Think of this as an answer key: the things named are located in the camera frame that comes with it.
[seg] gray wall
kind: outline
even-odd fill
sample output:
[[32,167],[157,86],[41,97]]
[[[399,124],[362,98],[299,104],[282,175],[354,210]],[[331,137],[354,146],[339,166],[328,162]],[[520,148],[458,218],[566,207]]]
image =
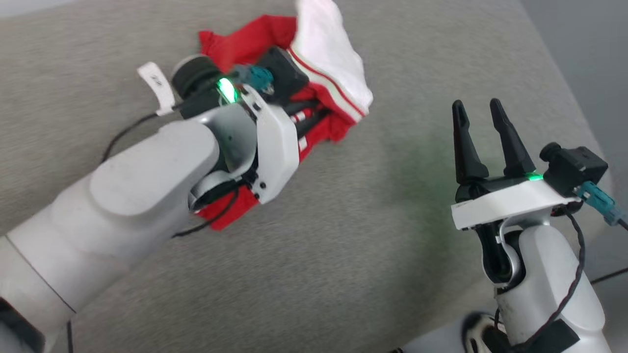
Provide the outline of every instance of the gray wall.
[[[628,1],[522,0],[596,135],[628,207]],[[609,228],[588,247],[590,279],[628,267],[628,232]],[[599,284],[607,338],[628,352],[628,274]]]
[[75,0],[0,0],[0,18],[52,8]]

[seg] blue connector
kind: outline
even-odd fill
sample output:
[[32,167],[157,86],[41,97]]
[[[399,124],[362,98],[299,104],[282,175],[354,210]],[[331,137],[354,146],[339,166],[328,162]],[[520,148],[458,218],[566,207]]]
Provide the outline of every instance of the blue connector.
[[595,208],[604,216],[604,220],[609,225],[615,226],[620,221],[626,220],[626,213],[617,206],[615,200],[601,191],[596,184],[585,182],[580,188],[575,190],[578,197],[584,200],[587,205]]
[[235,84],[247,84],[259,93],[274,94],[274,77],[268,69],[254,65],[235,65],[233,72],[238,73],[231,78]]

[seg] red and white garment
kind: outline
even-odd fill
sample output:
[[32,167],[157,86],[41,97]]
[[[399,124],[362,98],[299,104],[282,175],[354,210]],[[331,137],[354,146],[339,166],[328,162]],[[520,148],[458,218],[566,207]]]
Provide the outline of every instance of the red and white garment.
[[[264,15],[229,36],[201,31],[201,53],[221,71],[233,65],[256,63],[272,46],[288,51],[308,76],[309,84],[291,99],[319,100],[331,111],[299,141],[300,160],[323,140],[340,141],[369,113],[373,95],[364,78],[361,57],[353,50],[342,26],[342,15],[332,0],[297,0],[298,16]],[[311,111],[293,116],[307,119]],[[219,215],[234,194],[226,195],[198,214],[206,219]],[[252,192],[241,187],[229,211],[212,224],[221,230],[258,204]]]

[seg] cable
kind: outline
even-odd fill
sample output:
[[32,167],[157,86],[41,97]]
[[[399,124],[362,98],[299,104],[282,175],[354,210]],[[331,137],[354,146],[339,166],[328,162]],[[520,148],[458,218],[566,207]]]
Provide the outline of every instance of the cable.
[[107,146],[107,149],[105,149],[105,153],[102,154],[102,158],[100,159],[100,163],[103,164],[105,163],[106,160],[109,159],[109,157],[111,156],[111,151],[114,149],[116,143],[124,137],[124,135],[130,133],[133,129],[135,129],[136,127],[144,124],[145,122],[149,121],[150,119],[154,119],[158,117],[157,113],[152,113],[149,114],[143,118],[141,118],[140,120],[132,123],[131,125],[127,126],[126,128],[122,129],[122,131],[120,131],[117,135],[114,136],[114,138],[111,139],[111,141],[109,142],[109,145]]
[[74,340],[72,339],[72,321],[68,321],[66,325],[66,331],[68,333],[68,353],[74,353]]
[[604,282],[606,280],[610,280],[611,278],[615,278],[615,277],[617,277],[617,276],[619,276],[621,274],[624,274],[624,273],[628,273],[628,268],[620,269],[619,271],[615,271],[613,273],[609,273],[609,274],[607,274],[605,276],[597,278],[597,279],[591,281],[591,284],[592,285],[596,285],[596,284],[598,284],[600,282]]
[[190,234],[196,233],[196,232],[198,232],[198,231],[200,231],[200,230],[202,230],[202,229],[212,225],[212,223],[214,223],[215,221],[219,220],[222,216],[224,216],[231,209],[231,207],[236,202],[239,194],[240,194],[240,190],[239,189],[235,189],[234,190],[234,195],[231,196],[231,199],[229,200],[229,203],[214,218],[212,218],[212,219],[210,219],[210,220],[208,220],[206,222],[203,222],[203,223],[197,225],[196,227],[192,227],[192,228],[187,229],[185,231],[181,231],[179,233],[176,233],[174,236],[172,236],[172,238],[189,236]]
[[621,226],[622,226],[625,230],[627,230],[627,231],[628,231],[628,223],[626,223],[626,221],[625,221],[624,219],[620,219],[620,220],[618,220],[618,221],[617,221],[617,223],[618,223],[619,225],[621,225]]
[[[548,328],[560,316],[560,313],[563,311],[563,309],[565,309],[565,307],[573,297],[573,294],[576,292],[576,288],[578,288],[578,284],[580,283],[580,279],[582,278],[582,273],[584,272],[585,267],[585,237],[582,234],[582,229],[580,228],[580,225],[578,225],[576,219],[573,218],[571,212],[566,207],[563,207],[563,211],[565,215],[569,217],[573,228],[578,233],[578,245],[580,246],[580,250],[578,252],[578,267],[576,268],[576,276],[569,286],[567,295],[558,305],[558,309],[556,309],[556,311],[549,316],[549,319],[532,336],[530,336],[530,338],[528,338],[523,343],[512,346],[512,352],[526,352],[530,349],[530,347],[534,344],[534,341],[536,341],[536,339],[538,339],[539,336],[543,334],[545,329]],[[497,309],[495,317],[499,318],[499,309]]]

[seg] green led light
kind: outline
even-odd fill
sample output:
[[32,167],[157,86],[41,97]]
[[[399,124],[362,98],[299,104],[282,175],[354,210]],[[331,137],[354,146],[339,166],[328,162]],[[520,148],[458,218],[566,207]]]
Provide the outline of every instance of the green led light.
[[218,81],[218,90],[222,97],[229,103],[235,103],[237,101],[237,90],[230,80],[222,78]]
[[526,176],[528,177],[528,180],[530,181],[535,181],[535,180],[543,180],[543,174],[537,174],[537,173],[528,173],[526,174]]

